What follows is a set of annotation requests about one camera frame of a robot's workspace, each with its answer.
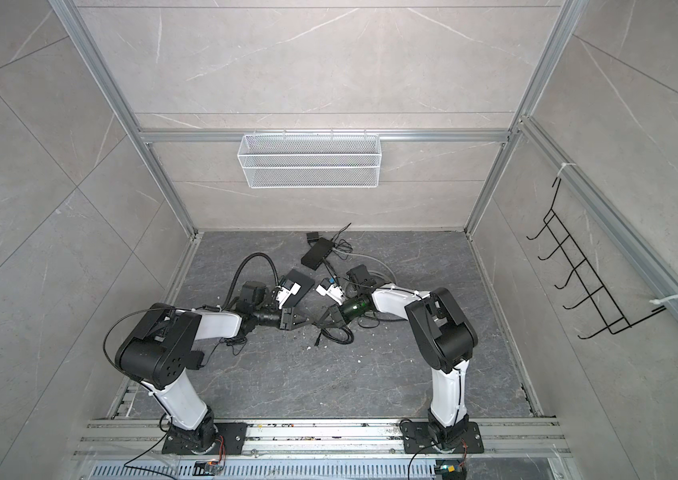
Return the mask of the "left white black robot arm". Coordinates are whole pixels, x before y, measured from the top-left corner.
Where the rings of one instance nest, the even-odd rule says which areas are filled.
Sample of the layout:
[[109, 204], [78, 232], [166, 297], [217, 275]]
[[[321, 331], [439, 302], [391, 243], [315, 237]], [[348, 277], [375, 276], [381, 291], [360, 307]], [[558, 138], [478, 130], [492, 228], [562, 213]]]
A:
[[218, 306], [185, 309], [155, 303], [118, 347], [112, 366], [139, 383], [169, 419], [168, 451], [204, 454], [221, 446], [214, 414], [198, 395], [187, 372], [204, 366], [195, 342], [246, 342], [258, 326], [291, 330], [303, 326], [294, 308], [315, 286], [295, 270], [278, 274], [272, 258], [255, 252], [243, 259]]

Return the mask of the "dark grey network switch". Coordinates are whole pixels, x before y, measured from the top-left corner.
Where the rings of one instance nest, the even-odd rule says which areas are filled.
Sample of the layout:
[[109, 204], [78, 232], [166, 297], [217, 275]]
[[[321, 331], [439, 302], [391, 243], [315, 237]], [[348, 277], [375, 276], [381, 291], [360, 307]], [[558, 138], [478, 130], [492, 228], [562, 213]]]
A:
[[302, 272], [292, 269], [281, 280], [281, 287], [291, 295], [307, 293], [313, 288], [314, 280]]

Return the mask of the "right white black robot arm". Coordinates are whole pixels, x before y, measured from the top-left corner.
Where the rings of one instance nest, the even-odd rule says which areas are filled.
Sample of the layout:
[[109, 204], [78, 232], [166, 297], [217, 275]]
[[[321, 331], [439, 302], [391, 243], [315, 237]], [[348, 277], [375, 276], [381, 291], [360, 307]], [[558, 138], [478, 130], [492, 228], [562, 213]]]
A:
[[334, 301], [317, 321], [323, 329], [344, 328], [370, 313], [405, 320], [432, 373], [428, 409], [428, 445], [440, 450], [465, 445], [471, 427], [466, 408], [466, 373], [477, 333], [446, 288], [419, 291], [374, 277], [364, 265], [350, 271], [352, 295], [332, 279], [322, 280], [316, 292]]

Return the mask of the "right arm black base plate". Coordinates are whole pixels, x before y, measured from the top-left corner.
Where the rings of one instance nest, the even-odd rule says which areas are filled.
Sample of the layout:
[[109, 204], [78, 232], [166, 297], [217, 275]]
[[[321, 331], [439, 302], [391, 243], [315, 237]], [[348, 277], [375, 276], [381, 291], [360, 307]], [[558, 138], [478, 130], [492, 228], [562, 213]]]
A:
[[442, 427], [436, 421], [402, 419], [398, 427], [407, 454], [483, 454], [485, 447], [479, 426], [467, 418], [453, 427]]

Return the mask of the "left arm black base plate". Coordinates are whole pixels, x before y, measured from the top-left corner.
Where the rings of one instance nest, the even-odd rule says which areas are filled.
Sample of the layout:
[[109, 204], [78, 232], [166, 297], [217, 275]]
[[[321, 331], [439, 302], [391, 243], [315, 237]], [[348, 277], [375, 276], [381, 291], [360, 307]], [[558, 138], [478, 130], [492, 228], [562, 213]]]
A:
[[240, 455], [248, 425], [243, 422], [201, 424], [195, 430], [171, 426], [163, 444], [162, 454], [218, 455], [224, 448], [226, 455]]

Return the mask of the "aluminium mounting rail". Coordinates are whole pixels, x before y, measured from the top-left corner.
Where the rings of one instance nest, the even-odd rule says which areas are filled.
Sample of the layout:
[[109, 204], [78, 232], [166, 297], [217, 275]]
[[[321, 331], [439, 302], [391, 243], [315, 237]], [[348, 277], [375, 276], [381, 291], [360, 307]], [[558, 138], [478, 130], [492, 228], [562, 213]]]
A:
[[559, 422], [552, 418], [479, 418], [467, 438], [424, 449], [430, 437], [418, 420], [219, 420], [231, 460], [395, 458], [570, 458]]

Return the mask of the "ribbed black network switch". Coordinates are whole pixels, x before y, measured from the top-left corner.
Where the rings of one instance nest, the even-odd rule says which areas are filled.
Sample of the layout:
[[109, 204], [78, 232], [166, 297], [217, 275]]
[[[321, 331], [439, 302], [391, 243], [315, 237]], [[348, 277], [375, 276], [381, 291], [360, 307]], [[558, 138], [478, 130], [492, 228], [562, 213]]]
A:
[[318, 238], [310, 246], [310, 249], [302, 256], [300, 262], [303, 266], [317, 270], [333, 252], [334, 242], [326, 238]]

